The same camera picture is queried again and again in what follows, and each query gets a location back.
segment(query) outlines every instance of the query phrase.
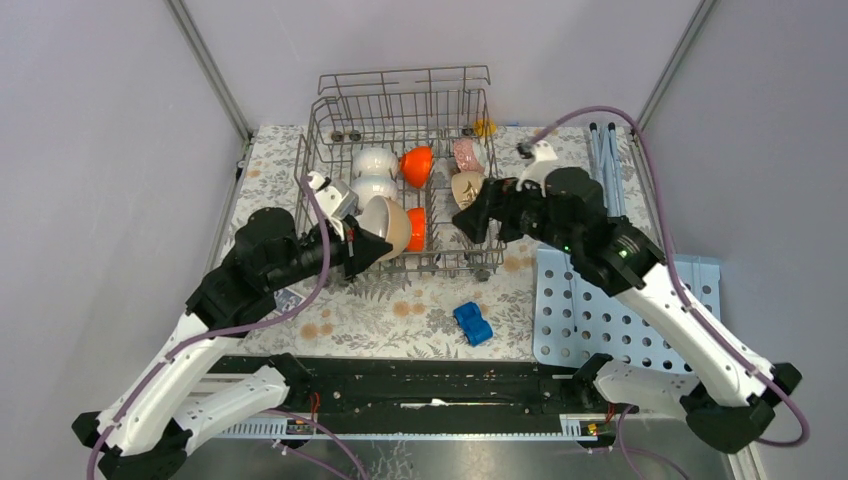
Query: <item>table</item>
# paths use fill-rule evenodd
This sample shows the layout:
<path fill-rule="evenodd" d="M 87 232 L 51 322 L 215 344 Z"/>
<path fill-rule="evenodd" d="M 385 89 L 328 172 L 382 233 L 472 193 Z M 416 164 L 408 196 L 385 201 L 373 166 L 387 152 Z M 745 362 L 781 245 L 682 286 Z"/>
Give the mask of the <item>table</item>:
<path fill-rule="evenodd" d="M 517 155 L 515 145 L 535 130 L 498 127 L 493 143 L 503 176 L 518 176 L 524 169 L 526 160 Z M 222 258 L 232 246 L 235 231 L 255 210 L 283 207 L 294 212 L 294 165 L 298 139 L 304 132 L 303 126 L 259 129 L 225 230 Z M 642 181 L 623 129 L 618 137 L 627 214 L 635 226 L 655 237 Z M 560 159 L 591 171 L 586 129 L 560 128 L 548 141 Z M 431 274 L 410 275 L 409 281 L 372 276 L 351 285 L 331 283 L 296 318 L 251 332 L 232 353 L 531 361 L 536 244 L 530 239 L 510 243 L 503 265 L 485 283 L 470 275 L 448 278 Z M 305 280 L 291 290 L 305 296 L 313 286 L 314 279 Z M 480 306 L 494 331 L 493 339 L 477 347 L 468 344 L 451 313 L 469 301 Z"/>

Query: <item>yellow object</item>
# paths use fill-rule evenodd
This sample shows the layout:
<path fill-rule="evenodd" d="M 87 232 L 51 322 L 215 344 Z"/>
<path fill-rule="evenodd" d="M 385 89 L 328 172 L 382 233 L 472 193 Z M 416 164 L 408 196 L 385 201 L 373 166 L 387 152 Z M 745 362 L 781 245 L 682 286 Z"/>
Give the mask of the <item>yellow object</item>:
<path fill-rule="evenodd" d="M 495 133 L 497 126 L 490 120 L 477 120 L 474 122 L 474 133 L 478 137 L 490 137 Z"/>

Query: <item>gray floor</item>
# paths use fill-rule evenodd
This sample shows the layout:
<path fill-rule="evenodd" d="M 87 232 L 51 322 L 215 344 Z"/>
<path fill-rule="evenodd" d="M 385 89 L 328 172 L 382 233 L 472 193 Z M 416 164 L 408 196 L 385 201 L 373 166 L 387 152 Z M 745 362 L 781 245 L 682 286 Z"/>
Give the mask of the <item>gray floor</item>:
<path fill-rule="evenodd" d="M 726 457 L 670 420 L 627 422 L 627 444 L 668 456 L 693 480 L 732 479 Z M 636 479 L 620 453 L 562 454 L 580 447 L 556 442 L 350 442 L 374 480 Z M 176 480 L 332 479 L 304 460 L 283 457 L 269 442 L 211 440 L 189 458 Z M 332 442 L 315 441 L 303 452 L 355 478 L 355 469 Z M 646 479 L 679 479 L 653 460 L 635 457 Z"/>

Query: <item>dish rack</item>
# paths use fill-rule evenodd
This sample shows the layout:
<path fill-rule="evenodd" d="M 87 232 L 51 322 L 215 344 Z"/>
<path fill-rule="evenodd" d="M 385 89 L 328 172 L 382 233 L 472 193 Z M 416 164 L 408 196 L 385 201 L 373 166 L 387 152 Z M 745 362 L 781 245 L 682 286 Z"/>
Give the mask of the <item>dish rack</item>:
<path fill-rule="evenodd" d="M 298 145 L 297 178 L 318 171 L 348 184 L 353 180 L 353 156 L 363 148 L 387 148 L 400 158 L 412 148 L 429 145 L 433 166 L 427 183 L 417 189 L 403 174 L 398 203 L 404 210 L 423 207 L 427 230 L 424 249 L 374 264 L 366 274 L 432 273 L 454 277 L 468 273 L 485 281 L 503 263 L 504 244 L 496 239 L 497 224 L 489 225 L 485 243 L 472 244 L 451 223 L 459 211 L 450 188 L 457 171 L 454 141 L 477 135 L 474 125 L 489 121 L 484 85 L 490 85 L 489 67 L 435 67 L 322 75 L 306 134 Z M 479 138 L 485 174 L 499 176 L 489 135 Z M 295 219 L 301 231 L 314 215 L 299 192 Z"/>

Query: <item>orange bowl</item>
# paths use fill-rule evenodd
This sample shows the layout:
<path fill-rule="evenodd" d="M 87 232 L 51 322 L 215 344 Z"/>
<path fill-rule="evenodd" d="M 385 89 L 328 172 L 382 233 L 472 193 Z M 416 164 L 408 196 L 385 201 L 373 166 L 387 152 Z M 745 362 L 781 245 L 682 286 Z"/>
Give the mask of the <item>orange bowl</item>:
<path fill-rule="evenodd" d="M 427 212 L 419 207 L 407 211 L 406 214 L 409 216 L 409 223 L 412 224 L 412 237 L 409 239 L 406 251 L 420 252 L 424 250 L 424 238 L 427 234 Z"/>
<path fill-rule="evenodd" d="M 430 177 L 433 166 L 433 151 L 430 147 L 415 147 L 400 157 L 400 171 L 406 178 L 406 183 L 415 188 L 421 188 Z"/>

